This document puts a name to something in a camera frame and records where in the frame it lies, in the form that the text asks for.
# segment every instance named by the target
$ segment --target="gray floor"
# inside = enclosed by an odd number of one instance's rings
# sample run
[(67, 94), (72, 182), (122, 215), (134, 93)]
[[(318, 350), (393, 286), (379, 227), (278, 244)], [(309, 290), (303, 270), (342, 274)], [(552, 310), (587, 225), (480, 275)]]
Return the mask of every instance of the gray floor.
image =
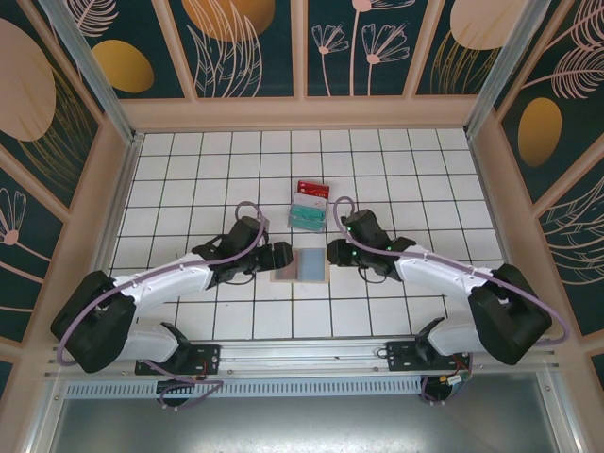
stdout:
[(189, 411), (155, 401), (72, 400), (54, 453), (557, 452), (534, 376), (477, 376), (430, 407), (417, 395), (220, 398)]

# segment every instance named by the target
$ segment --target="flower illustration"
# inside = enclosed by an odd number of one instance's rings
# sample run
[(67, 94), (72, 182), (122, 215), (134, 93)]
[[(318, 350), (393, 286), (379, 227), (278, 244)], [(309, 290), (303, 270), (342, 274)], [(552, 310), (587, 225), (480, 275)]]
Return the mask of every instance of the flower illustration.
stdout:
[(327, 96), (331, 96), (329, 91), (329, 83), (327, 82), (327, 70), (325, 66), (325, 55), (341, 52), (348, 48), (348, 41), (344, 40), (344, 32), (342, 26), (328, 25), (325, 31), (320, 25), (314, 26), (312, 29), (312, 38), (317, 44), (317, 49), (321, 54), (321, 63), (323, 64), (323, 79), (325, 81), (325, 89)]
[(372, 9), (397, 9), (410, 7), (415, 0), (352, 0), (352, 6), (358, 12), (367, 12)]
[(415, 0), (352, 0), (355, 9), (355, 22), (352, 25), (352, 45), (350, 51), (350, 95), (355, 95), (355, 48), (357, 44), (357, 28), (359, 26), (359, 15), (377, 9), (398, 9), (410, 7)]
[(13, 201), (6, 188), (0, 189), (0, 243), (15, 245), (19, 241), (19, 229), (25, 215), (27, 198), (15, 191)]
[(367, 77), (367, 95), (371, 95), (371, 74), (373, 67), (380, 63), (399, 61), (409, 57), (409, 47), (404, 47), (407, 42), (405, 25), (383, 26), (376, 35), (376, 25), (366, 25), (362, 28), (362, 45), (365, 48), (367, 62), (369, 63), (369, 76)]

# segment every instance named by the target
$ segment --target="ventilation grille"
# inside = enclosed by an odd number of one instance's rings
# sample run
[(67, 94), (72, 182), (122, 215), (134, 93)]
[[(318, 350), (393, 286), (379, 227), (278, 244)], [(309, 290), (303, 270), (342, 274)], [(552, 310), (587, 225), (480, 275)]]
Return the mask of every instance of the ventilation grille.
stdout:
[[(200, 396), (209, 385), (176, 389), (166, 398), (183, 395)], [(375, 377), (333, 379), (233, 379), (211, 397), (275, 397), (275, 396), (345, 396), (361, 394), (419, 394), (419, 377)], [(143, 399), (157, 398), (156, 381), (71, 382), (66, 399)]]

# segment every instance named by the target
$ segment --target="purple cable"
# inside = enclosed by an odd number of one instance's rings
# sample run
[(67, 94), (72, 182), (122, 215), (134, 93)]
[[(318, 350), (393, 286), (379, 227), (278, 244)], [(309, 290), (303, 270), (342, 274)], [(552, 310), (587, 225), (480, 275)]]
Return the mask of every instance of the purple cable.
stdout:
[[(106, 293), (101, 294), (96, 299), (94, 299), (88, 306), (86, 306), (86, 308), (80, 312), (80, 314), (74, 319), (74, 321), (72, 322), (72, 324), (69, 325), (69, 327), (67, 327), (67, 329), (65, 330), (65, 333), (63, 334), (62, 338), (60, 339), (59, 346), (57, 347), (57, 363), (59, 365), (61, 365), (61, 366), (73, 366), (73, 365), (77, 364), (76, 361), (66, 361), (63, 358), (63, 352), (65, 350), (65, 345), (67, 344), (69, 338), (74, 333), (74, 330), (76, 330), (77, 326), (79, 326), (79, 323), (82, 322), (82, 320), (86, 317), (86, 315), (88, 315), (88, 313), (90, 313), (92, 310), (94, 310), (99, 304), (101, 304), (103, 301), (107, 300), (108, 298), (110, 298), (114, 294), (117, 294), (120, 291), (123, 291), (123, 290), (125, 290), (127, 288), (130, 288), (131, 286), (136, 286), (136, 285), (139, 285), (141, 283), (144, 283), (146, 280), (148, 280), (150, 278), (157, 277), (157, 276), (160, 276), (162, 274), (166, 274), (168, 272), (175, 271), (177, 269), (183, 269), (184, 270), (184, 269), (187, 269), (187, 268), (190, 268), (190, 267), (194, 267), (194, 266), (198, 266), (198, 265), (212, 266), (212, 265), (217, 265), (217, 264), (226, 264), (228, 262), (232, 262), (232, 261), (238, 260), (239, 258), (241, 258), (241, 257), (247, 255), (249, 252), (251, 252), (252, 249), (254, 247), (256, 247), (256, 245), (258, 245), (258, 243), (262, 239), (262, 235), (263, 235), (263, 232), (264, 232), (265, 219), (264, 219), (264, 216), (262, 215), (262, 211), (260, 210), (260, 208), (258, 207), (258, 205), (256, 205), (255, 203), (252, 203), (251, 201), (243, 201), (242, 203), (240, 203), (239, 205), (237, 205), (237, 208), (235, 209), (235, 218), (237, 220), (239, 220), (239, 209), (242, 206), (251, 206), (252, 208), (254, 208), (256, 210), (258, 218), (260, 219), (260, 228), (259, 228), (259, 231), (258, 231), (258, 235), (254, 239), (254, 241), (245, 250), (243, 250), (242, 252), (238, 253), (237, 255), (234, 255), (234, 256), (229, 257), (229, 258), (225, 258), (223, 260), (214, 260), (214, 261), (198, 260), (198, 261), (190, 261), (190, 262), (187, 262), (185, 264), (174, 264), (172, 266), (168, 266), (168, 267), (165, 267), (163, 269), (158, 269), (156, 271), (153, 271), (153, 272), (151, 272), (151, 273), (149, 273), (149, 274), (147, 274), (145, 276), (134, 278), (134, 279), (132, 279), (131, 281), (129, 281), (127, 283), (124, 283), (122, 285), (116, 286), (115, 288), (107, 291)], [(182, 384), (177, 384), (177, 385), (173, 385), (173, 386), (167, 387), (161, 393), (161, 395), (159, 396), (159, 401), (160, 401), (161, 405), (164, 407), (164, 409), (166, 408), (166, 404), (163, 402), (163, 397), (166, 395), (167, 392), (169, 392), (169, 391), (171, 391), (173, 389), (181, 388), (181, 387), (185, 387), (185, 386), (186, 387), (190, 387), (190, 386), (194, 386), (194, 385), (199, 384), (199, 383), (216, 384), (212, 389), (210, 389), (205, 394), (202, 394), (193, 403), (188, 404), (186, 406), (185, 405), (181, 405), (180, 406), (181, 409), (185, 409), (185, 408), (190, 408), (192, 406), (195, 406), (196, 404), (199, 404), (201, 401), (203, 401), (208, 396), (210, 396), (210, 394), (213, 394), (214, 392), (216, 392), (217, 390), (219, 390), (223, 386), (223, 384), (224, 384), (224, 382), (222, 380), (195, 380), (195, 379), (191, 379), (191, 378), (188, 378), (188, 377), (177, 376), (177, 375), (174, 375), (174, 374), (172, 374), (172, 373), (164, 370), (160, 366), (157, 366), (152, 361), (143, 361), (143, 362), (147, 366), (149, 366), (150, 368), (152, 368), (155, 371), (157, 371), (157, 372), (165, 375), (166, 377), (172, 378), (172, 379), (176, 379), (176, 380), (179, 380), (180, 382), (183, 382)]]
[(476, 271), (476, 269), (473, 268), (472, 266), (468, 266), (468, 265), (462, 264), (460, 262), (450, 260), (449, 258), (441, 257), (440, 255), (436, 255), (435, 253), (432, 253), (432, 252), (427, 252), (426, 255), (424, 255), (423, 253), (416, 253), (416, 252), (393, 252), (393, 251), (388, 251), (388, 250), (379, 250), (377, 248), (368, 247), (367, 245), (364, 245), (364, 244), (356, 241), (348, 233), (348, 231), (346, 231), (346, 228), (344, 228), (344, 225), (342, 225), (342, 222), (340, 221), (340, 218), (338, 217), (338, 205), (342, 204), (344, 201), (350, 203), (350, 206), (352, 207), (352, 211), (350, 212), (350, 214), (354, 213), (355, 202), (352, 200), (352, 198), (350, 198), (349, 196), (341, 196), (333, 204), (333, 217), (336, 221), (336, 225), (338, 226), (338, 229), (344, 235), (344, 237), (350, 243), (354, 244), (358, 248), (365, 250), (367, 252), (370, 252), (370, 253), (385, 255), (387, 257), (399, 257), (399, 258), (404, 257), (404, 258), (417, 258), (417, 259), (421, 259), (421, 260), (430, 260), (430, 261), (444, 264), (445, 266), (451, 267), (455, 270), (463, 271), (472, 276), (475, 276), (478, 278), (483, 278), (485, 280), (489, 280), (497, 286), (500, 286), (502, 288), (505, 288), (508, 291), (512, 291), (513, 293), (521, 295), (522, 297), (526, 298), (527, 300), (529, 300), (530, 302), (535, 304), (537, 307), (547, 311), (552, 317), (554, 317), (558, 320), (558, 322), (562, 326), (562, 330), (563, 330), (562, 336), (560, 338), (557, 338), (556, 340), (541, 340), (540, 342), (537, 342), (535, 345), (547, 346), (547, 345), (560, 344), (560, 343), (564, 343), (568, 339), (570, 327), (568, 326), (568, 324), (566, 324), (566, 322), (562, 319), (562, 317), (554, 309), (549, 307), (546, 303), (542, 302), (534, 295), (529, 294), (526, 291), (522, 290), (521, 288), (513, 286), (506, 281), (500, 280), (499, 278), (495, 278), (493, 276), (489, 276), (488, 274), (483, 274), (481, 272)]

